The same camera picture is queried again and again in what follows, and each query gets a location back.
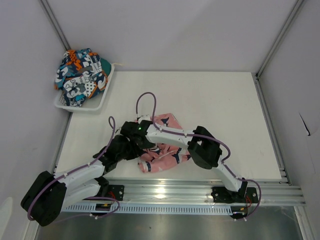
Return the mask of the pink shark print shorts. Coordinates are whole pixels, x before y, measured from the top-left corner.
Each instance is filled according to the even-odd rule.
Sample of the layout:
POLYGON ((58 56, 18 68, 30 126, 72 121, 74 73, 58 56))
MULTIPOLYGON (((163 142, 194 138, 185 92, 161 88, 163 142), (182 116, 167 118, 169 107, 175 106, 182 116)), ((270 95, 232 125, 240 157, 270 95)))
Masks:
MULTIPOLYGON (((156 115, 155 123, 170 128, 182 129, 172 113, 156 115)), ((142 150, 138 166, 143 173, 158 173, 174 168, 178 164, 188 161, 191 155, 186 149, 174 145, 157 143, 153 148, 142 150)))

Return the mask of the blue patterned shorts pile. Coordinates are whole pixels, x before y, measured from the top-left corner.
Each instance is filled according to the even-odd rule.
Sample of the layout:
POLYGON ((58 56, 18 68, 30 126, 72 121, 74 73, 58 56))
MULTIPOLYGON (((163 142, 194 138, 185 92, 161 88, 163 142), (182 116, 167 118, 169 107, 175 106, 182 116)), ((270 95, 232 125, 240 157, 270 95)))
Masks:
POLYGON ((62 106, 79 108, 107 91, 114 66, 90 48, 67 50, 57 69, 54 88, 62 106))

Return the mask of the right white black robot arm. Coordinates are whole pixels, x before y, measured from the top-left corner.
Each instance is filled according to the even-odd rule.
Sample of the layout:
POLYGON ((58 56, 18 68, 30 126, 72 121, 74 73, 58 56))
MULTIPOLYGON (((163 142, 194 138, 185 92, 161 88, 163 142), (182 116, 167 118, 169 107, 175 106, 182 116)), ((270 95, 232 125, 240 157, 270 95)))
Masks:
POLYGON ((120 134, 127 137, 135 148, 141 150, 155 147, 157 144, 187 150, 198 167, 213 170, 222 181, 224 189, 218 192, 213 190, 213 196, 224 203, 245 202, 248 183, 245 179, 237 177, 225 165, 226 158, 222 158, 221 146, 227 150, 227 157, 231 155, 230 149, 214 138, 205 127, 197 126, 195 130, 183 130, 159 125, 150 120, 126 121, 120 134))

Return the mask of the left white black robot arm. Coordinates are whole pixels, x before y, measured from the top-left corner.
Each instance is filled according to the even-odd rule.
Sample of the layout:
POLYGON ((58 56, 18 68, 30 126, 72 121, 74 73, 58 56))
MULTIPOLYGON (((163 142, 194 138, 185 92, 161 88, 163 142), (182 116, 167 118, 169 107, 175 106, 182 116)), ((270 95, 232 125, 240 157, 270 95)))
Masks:
POLYGON ((131 139, 116 135, 84 165, 56 174, 41 172, 20 206, 30 220, 44 227, 51 224, 61 210, 81 200, 110 199, 113 190, 104 175, 114 170, 118 162, 136 159, 142 153, 143 150, 131 139))

